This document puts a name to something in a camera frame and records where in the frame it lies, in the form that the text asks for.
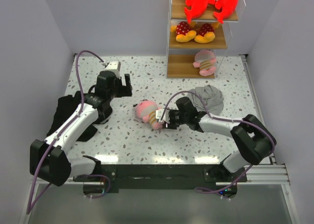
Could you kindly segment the pink plush striped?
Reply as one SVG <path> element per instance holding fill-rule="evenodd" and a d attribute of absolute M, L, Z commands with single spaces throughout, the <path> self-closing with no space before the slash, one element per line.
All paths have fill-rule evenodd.
<path fill-rule="evenodd" d="M 209 76 L 216 71 L 216 56 L 210 50 L 201 50 L 194 57 L 193 67 L 199 69 L 201 76 Z"/>

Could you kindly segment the yellow plush polka dot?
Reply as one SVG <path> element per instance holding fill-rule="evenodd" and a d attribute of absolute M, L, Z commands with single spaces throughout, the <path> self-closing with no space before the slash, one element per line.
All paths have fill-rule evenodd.
<path fill-rule="evenodd" d="M 195 38 L 197 32 L 194 30 L 196 23 L 187 21 L 171 21 L 170 32 L 176 34 L 176 41 L 187 43 Z"/>
<path fill-rule="evenodd" d="M 200 27 L 196 28 L 196 36 L 194 41 L 200 44 L 210 43 L 215 39 L 215 30 L 219 27 L 220 23 L 203 23 Z"/>

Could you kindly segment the red shark plush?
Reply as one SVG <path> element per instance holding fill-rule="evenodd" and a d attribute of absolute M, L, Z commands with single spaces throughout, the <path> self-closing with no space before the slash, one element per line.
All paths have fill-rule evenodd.
<path fill-rule="evenodd" d="M 236 9 L 238 0 L 215 0 L 215 8 L 220 12 L 214 12 L 213 16 L 220 24 L 224 23 L 224 20 L 229 18 Z"/>
<path fill-rule="evenodd" d="M 186 15 L 187 23 L 190 24 L 193 19 L 199 18 L 207 9 L 209 4 L 215 4 L 215 0 L 185 0 L 186 6 L 184 13 Z"/>

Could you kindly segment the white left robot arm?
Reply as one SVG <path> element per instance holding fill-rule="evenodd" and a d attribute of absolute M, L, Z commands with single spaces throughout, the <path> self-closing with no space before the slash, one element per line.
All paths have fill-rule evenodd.
<path fill-rule="evenodd" d="M 67 179 L 86 176 L 91 181 L 102 175 L 101 163 L 91 156 L 70 160 L 67 154 L 78 138 L 93 124 L 100 124 L 112 113 L 110 102 L 114 98 L 132 96 L 131 78 L 126 74 L 125 84 L 114 71 L 101 71 L 95 91 L 83 96 L 73 114 L 44 141 L 35 140 L 30 146 L 30 174 L 55 186 Z"/>

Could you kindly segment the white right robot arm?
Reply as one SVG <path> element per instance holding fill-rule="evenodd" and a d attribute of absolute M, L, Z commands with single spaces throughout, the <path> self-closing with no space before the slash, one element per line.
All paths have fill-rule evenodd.
<path fill-rule="evenodd" d="M 219 117 L 197 111 L 188 97 L 178 99 L 176 106 L 177 109 L 156 111 L 163 128 L 177 129 L 185 124 L 194 131 L 230 137 L 237 146 L 236 152 L 208 170 L 211 177 L 230 181 L 244 166 L 260 164 L 275 149 L 276 139 L 254 115 L 241 119 Z"/>

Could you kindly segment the grey cloth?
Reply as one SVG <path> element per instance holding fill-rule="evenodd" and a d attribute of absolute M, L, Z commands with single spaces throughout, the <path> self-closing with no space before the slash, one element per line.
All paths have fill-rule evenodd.
<path fill-rule="evenodd" d="M 204 87 L 195 87 L 190 90 L 199 95 L 206 105 L 207 110 L 214 115 L 220 115 L 224 108 L 224 97 L 222 92 L 214 86 L 206 85 Z M 193 106 L 198 112 L 206 111 L 198 97 L 188 93 L 187 96 L 191 100 Z"/>

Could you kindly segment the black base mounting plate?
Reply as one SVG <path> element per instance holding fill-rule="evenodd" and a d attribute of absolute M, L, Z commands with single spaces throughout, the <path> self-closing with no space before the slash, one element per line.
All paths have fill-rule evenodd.
<path fill-rule="evenodd" d="M 101 174 L 111 181 L 110 192 L 121 189 L 218 190 L 217 182 L 230 184 L 245 169 L 230 173 L 222 165 L 101 165 Z"/>

